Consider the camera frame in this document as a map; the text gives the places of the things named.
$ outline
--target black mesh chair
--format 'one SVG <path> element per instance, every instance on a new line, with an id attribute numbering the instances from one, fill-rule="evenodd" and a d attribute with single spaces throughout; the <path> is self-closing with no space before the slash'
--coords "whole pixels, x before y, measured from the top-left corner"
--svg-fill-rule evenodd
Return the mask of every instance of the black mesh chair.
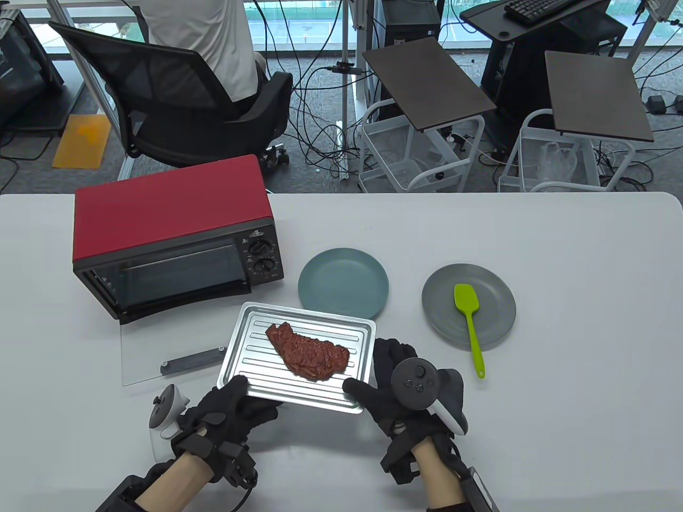
<path id="1" fill-rule="evenodd" d="M 133 158 L 145 154 L 174 167 L 245 154 L 261 158 L 287 127 L 289 73 L 274 73 L 249 112 L 239 116 L 195 51 L 50 26 L 104 80 L 116 103 L 124 149 Z"/>

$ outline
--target blue plate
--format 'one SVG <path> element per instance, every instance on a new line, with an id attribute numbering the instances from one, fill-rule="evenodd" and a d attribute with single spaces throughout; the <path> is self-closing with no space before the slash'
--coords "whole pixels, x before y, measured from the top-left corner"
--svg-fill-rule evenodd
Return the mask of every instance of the blue plate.
<path id="1" fill-rule="evenodd" d="M 371 319 L 387 303 L 389 279 L 380 262 L 369 254 L 339 247 L 306 264 L 298 292 L 306 309 Z"/>

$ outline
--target metal baking tray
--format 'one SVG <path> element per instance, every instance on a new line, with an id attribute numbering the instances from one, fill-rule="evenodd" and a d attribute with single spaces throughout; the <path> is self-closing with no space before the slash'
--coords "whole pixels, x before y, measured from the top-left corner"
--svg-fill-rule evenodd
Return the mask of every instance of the metal baking tray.
<path id="1" fill-rule="evenodd" d="M 287 369 L 266 336 L 272 324 L 288 322 L 296 334 L 331 341 L 348 348 L 350 358 L 344 373 L 324 381 L 311 381 Z M 376 326 L 372 320 L 307 311 L 258 302 L 245 302 L 227 347 L 217 386 L 235 375 L 249 379 L 249 395 L 302 406 L 358 414 L 363 407 L 342 390 L 344 379 L 370 379 Z"/>

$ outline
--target steak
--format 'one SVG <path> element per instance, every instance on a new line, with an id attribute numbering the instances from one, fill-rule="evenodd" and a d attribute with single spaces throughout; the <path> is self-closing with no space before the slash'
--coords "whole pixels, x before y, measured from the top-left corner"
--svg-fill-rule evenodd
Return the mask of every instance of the steak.
<path id="1" fill-rule="evenodd" d="M 348 348 L 298 335 L 287 322 L 280 327 L 268 327 L 266 336 L 294 375 L 327 380 L 333 373 L 343 373 L 348 366 Z"/>

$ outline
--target forearm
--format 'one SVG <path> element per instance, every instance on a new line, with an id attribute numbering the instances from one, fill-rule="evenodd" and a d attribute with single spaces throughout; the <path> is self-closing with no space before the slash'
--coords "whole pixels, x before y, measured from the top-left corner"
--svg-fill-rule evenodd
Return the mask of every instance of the forearm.
<path id="1" fill-rule="evenodd" d="M 206 462 L 185 452 L 135 502 L 147 512 L 180 512 L 213 476 Z"/>
<path id="2" fill-rule="evenodd" d="M 431 438 L 426 438 L 416 445 L 413 448 L 413 455 L 420 467 L 427 491 L 427 502 L 431 509 L 466 502 L 458 477 L 441 461 Z"/>

